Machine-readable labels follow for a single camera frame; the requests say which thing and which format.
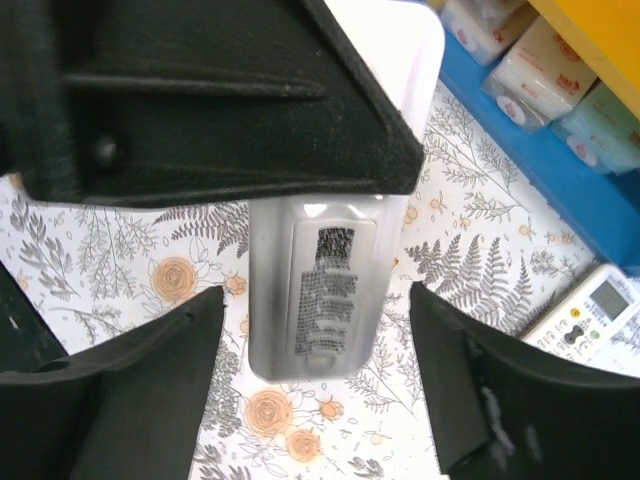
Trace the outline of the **white remote control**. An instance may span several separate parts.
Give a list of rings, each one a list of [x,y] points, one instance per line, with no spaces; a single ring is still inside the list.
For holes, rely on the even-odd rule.
[[[444,53],[434,10],[417,1],[329,5],[417,140]],[[268,382],[343,378],[370,358],[404,195],[302,195],[253,200],[249,349]]]

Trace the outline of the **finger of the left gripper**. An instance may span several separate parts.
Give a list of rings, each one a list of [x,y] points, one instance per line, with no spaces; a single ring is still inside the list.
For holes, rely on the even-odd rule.
[[[5,1],[1,170],[39,201],[407,194],[421,146],[357,41],[390,1]]]

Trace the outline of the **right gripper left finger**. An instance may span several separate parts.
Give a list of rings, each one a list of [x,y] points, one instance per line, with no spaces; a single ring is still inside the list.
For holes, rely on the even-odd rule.
[[[2,373],[2,478],[188,478],[224,314],[210,287],[100,345]]]

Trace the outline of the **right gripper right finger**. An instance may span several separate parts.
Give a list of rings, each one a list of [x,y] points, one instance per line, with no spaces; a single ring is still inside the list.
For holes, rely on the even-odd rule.
[[[531,347],[420,282],[410,290],[410,323],[441,473],[638,478],[638,379]]]

